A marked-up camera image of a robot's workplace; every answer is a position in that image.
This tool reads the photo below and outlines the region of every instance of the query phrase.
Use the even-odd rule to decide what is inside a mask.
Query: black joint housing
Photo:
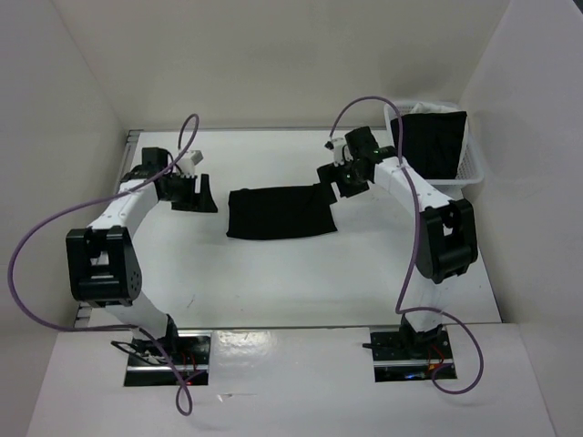
[[[417,332],[409,323],[405,315],[401,318],[401,326],[399,327],[399,335],[401,341],[406,349],[410,350],[417,346],[433,343],[441,334],[443,325],[437,325],[432,330]]]
[[[448,235],[445,229],[451,229]],[[465,200],[452,200],[441,208],[421,213],[421,234],[416,266],[426,278],[439,284],[462,275],[477,260],[474,208]]]
[[[106,254],[107,264],[96,264]],[[66,257],[75,300],[92,307],[129,306],[141,292],[142,273],[127,228],[72,229],[66,235]]]
[[[359,127],[344,137],[353,159],[341,166],[330,164],[318,168],[318,177],[330,204],[336,202],[332,183],[338,187],[341,197],[356,196],[369,189],[369,181],[374,182],[374,166],[396,156],[394,147],[379,147],[369,127]],[[333,144],[328,142],[325,147],[333,149]]]
[[[142,166],[146,168],[155,168],[158,171],[168,165],[169,152],[160,147],[142,148]]]

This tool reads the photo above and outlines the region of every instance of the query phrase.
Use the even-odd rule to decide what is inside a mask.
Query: black bracket
[[[168,164],[169,152],[160,147],[144,147],[142,163],[132,168],[122,179],[151,178]],[[168,173],[154,182],[159,200],[172,202],[172,209],[191,212],[219,212],[210,193],[209,175],[200,175],[200,193],[195,191],[196,176]]]
[[[421,213],[416,266],[424,277],[439,284],[445,278],[466,273],[476,260],[476,224],[470,202],[452,200],[449,205]]]

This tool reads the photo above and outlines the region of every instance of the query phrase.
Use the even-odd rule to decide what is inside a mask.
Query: white wall
[[[49,0],[0,3],[0,268],[41,218],[110,193],[124,145],[121,124]],[[17,265],[23,299],[39,315],[71,323],[65,235],[91,212],[35,237]],[[35,326],[0,282],[0,429],[26,433],[55,333]]]
[[[480,247],[559,436],[583,427],[582,47],[572,0],[513,0],[462,98],[486,156]]]
[[[355,97],[457,101],[508,0],[54,0],[129,127],[329,126]],[[383,124],[379,105],[344,119]]]

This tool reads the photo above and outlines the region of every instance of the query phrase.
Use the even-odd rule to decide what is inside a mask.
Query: cable
[[[127,343],[126,341],[115,341],[115,340],[113,340],[113,341],[111,341],[111,345],[114,348],[116,348],[117,350],[126,353],[130,357],[132,357],[132,358],[134,358],[134,359],[136,359],[138,361],[141,361],[141,362],[147,364],[148,366],[156,366],[156,365],[159,365],[159,363],[154,363],[154,362],[148,361],[144,357],[142,357],[141,355],[139,355],[138,352],[135,349],[135,346],[133,344],[131,344],[131,343]],[[128,347],[132,348],[133,351],[123,348],[122,345],[123,346],[128,346]]]
[[[206,373],[206,371],[195,371],[192,373],[186,380],[184,380],[186,386],[188,387],[192,380],[194,380],[197,376],[202,375],[203,373]],[[180,394],[182,393],[182,390],[182,386],[180,385],[178,391],[176,392],[176,404],[179,404],[180,402]]]
[[[452,366],[452,364],[446,364],[446,365],[440,366],[439,368],[435,369],[431,374],[431,381],[433,382],[434,386],[439,391],[442,391],[443,393],[447,393],[447,394],[468,393],[469,391],[474,389],[474,387],[480,382],[480,380],[482,379],[482,375],[484,374],[484,354],[482,353],[482,348],[480,348],[480,344],[477,342],[476,337],[474,336],[472,331],[467,327],[467,325],[465,325],[465,323],[463,323],[456,316],[454,316],[448,312],[445,312],[443,310],[439,310],[437,308],[413,307],[413,308],[408,308],[405,310],[402,309],[404,295],[406,294],[407,288],[409,287],[409,282],[411,281],[411,276],[413,275],[413,270],[415,267],[415,261],[417,260],[417,253],[419,252],[419,235],[421,233],[421,220],[420,220],[421,212],[420,212],[420,207],[419,207],[419,198],[417,197],[417,190],[415,189],[415,185],[414,185],[413,181],[411,180],[411,176],[409,176],[409,172],[407,171],[407,168],[403,165],[403,118],[401,117],[401,112],[399,111],[399,108],[391,100],[389,100],[388,98],[385,98],[385,97],[365,96],[365,97],[356,98],[355,100],[350,102],[348,105],[346,105],[343,108],[343,110],[340,111],[340,114],[338,115],[338,117],[334,120],[334,124],[332,125],[332,129],[330,130],[330,139],[332,139],[332,135],[334,134],[334,131],[338,127],[338,123],[340,122],[344,113],[348,109],[350,109],[350,107],[352,107],[353,105],[355,105],[359,102],[363,102],[365,100],[377,100],[377,101],[383,102],[383,103],[387,104],[389,107],[391,107],[393,109],[394,113],[397,115],[397,123],[399,125],[399,137],[397,138],[397,157],[399,159],[399,164],[401,165],[401,169],[403,170],[403,174],[404,174],[405,178],[407,179],[407,184],[409,184],[409,188],[411,189],[411,194],[413,196],[414,221],[415,221],[413,251],[411,253],[411,259],[409,260],[409,266],[407,267],[407,272],[404,276],[403,286],[401,287],[401,292],[399,293],[399,298],[397,299],[397,304],[394,307],[394,312],[396,312],[399,315],[405,315],[405,314],[409,314],[411,312],[419,312],[419,311],[430,311],[430,312],[434,312],[436,314],[441,314],[443,316],[446,316],[448,319],[453,320],[467,333],[470,340],[474,343],[474,346],[476,346],[476,351],[477,351],[477,355],[478,355],[478,359],[479,359],[479,369],[478,369],[478,373],[477,373],[474,381],[470,385],[468,385],[467,387],[465,387],[464,389],[461,389],[461,390],[448,390],[448,389],[443,388],[441,385],[439,385],[435,379],[436,374],[439,371],[442,371],[443,369],[445,369],[446,367]]]
[[[169,151],[169,150],[166,150],[166,155],[168,155],[168,156],[170,157],[170,161],[174,161],[174,157],[172,156],[172,153],[170,153],[170,151]],[[178,169],[178,171],[179,171],[181,174],[184,174],[184,172],[182,171],[182,168],[180,168],[180,166],[179,166],[178,164],[177,164],[177,165],[175,165],[174,167],[176,167],[176,168]]]
[[[192,414],[193,401],[192,401],[192,397],[190,396],[189,387],[188,387],[187,383],[185,382],[185,380],[180,375],[176,366],[172,363],[172,359],[170,358],[168,353],[166,351],[164,351],[164,348],[162,347],[160,342],[158,340],[156,340],[152,336],[152,334],[150,334],[149,332],[147,332],[143,328],[140,328],[139,326],[135,326],[135,325],[118,324],[118,325],[97,326],[97,327],[91,327],[91,328],[74,328],[74,327],[69,327],[69,326],[60,326],[60,325],[57,325],[57,324],[52,323],[50,321],[46,321],[46,320],[41,319],[40,317],[36,316],[35,313],[32,312],[24,304],[24,302],[20,299],[20,296],[18,296],[18,292],[16,291],[16,285],[15,285],[15,265],[16,265],[16,260],[18,259],[18,255],[22,251],[25,244],[41,228],[48,225],[52,221],[55,221],[56,219],[59,219],[67,214],[71,214],[72,212],[79,211],[80,209],[83,209],[83,208],[92,207],[95,205],[99,205],[101,203],[111,202],[112,200],[116,200],[118,198],[123,198],[123,197],[125,197],[133,192],[136,192],[136,191],[144,188],[146,185],[148,185],[152,182],[155,182],[156,180],[158,180],[162,176],[164,176],[169,170],[172,170],[172,168],[174,166],[176,166],[176,164],[186,154],[186,152],[189,151],[189,148],[192,145],[192,143],[194,142],[194,138],[197,135],[197,132],[199,131],[199,122],[200,122],[199,115],[198,114],[191,114],[190,116],[187,117],[187,119],[182,124],[182,127],[180,128],[179,149],[181,146],[180,142],[182,141],[182,134],[184,133],[184,129],[186,129],[186,126],[188,125],[188,123],[190,122],[190,120],[192,118],[194,118],[195,121],[194,121],[194,128],[192,129],[192,133],[190,134],[189,141],[186,144],[186,146],[184,147],[184,149],[182,149],[180,151],[180,153],[176,156],[176,159],[172,160],[172,162],[170,162],[165,168],[161,169],[157,174],[155,174],[151,178],[145,180],[141,184],[138,184],[131,189],[128,189],[126,191],[122,191],[122,192],[117,193],[113,196],[109,196],[106,198],[98,198],[95,200],[89,200],[88,202],[83,202],[83,203],[80,203],[80,204],[75,205],[73,207],[63,209],[62,211],[57,212],[56,214],[54,214],[48,218],[45,218],[44,220],[42,220],[39,223],[37,223],[36,225],[34,225],[16,244],[16,247],[15,247],[15,249],[12,252],[12,255],[10,257],[10,261],[8,262],[8,273],[7,273],[8,288],[10,290],[10,295],[12,296],[12,299],[14,299],[14,301],[16,303],[16,306],[29,319],[35,321],[36,323],[38,323],[46,328],[49,328],[51,330],[59,330],[62,332],[111,332],[111,331],[121,331],[121,330],[139,330],[142,334],[144,334],[146,337],[148,337],[149,340],[152,341],[152,344],[154,344],[154,346],[159,350],[162,357],[164,357],[164,360],[166,360],[166,363],[168,364],[168,366],[172,370],[172,373],[174,373],[174,376],[176,377],[176,379],[179,383],[180,387],[179,387],[179,390],[178,390],[177,395],[176,395],[176,408],[178,409],[180,414],[182,414],[184,416],[189,416]],[[186,410],[182,409],[182,407],[180,406],[180,402],[179,402],[179,395],[182,391],[185,392],[186,397],[187,397],[188,408]]]

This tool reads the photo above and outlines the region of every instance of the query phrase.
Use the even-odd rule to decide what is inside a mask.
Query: red wire
[[[437,346],[435,346],[434,344],[432,344],[431,347],[434,351],[437,352],[437,355],[439,355],[439,358],[441,359],[441,361],[439,362],[439,365],[441,366],[445,361],[444,354],[439,349],[437,349]]]

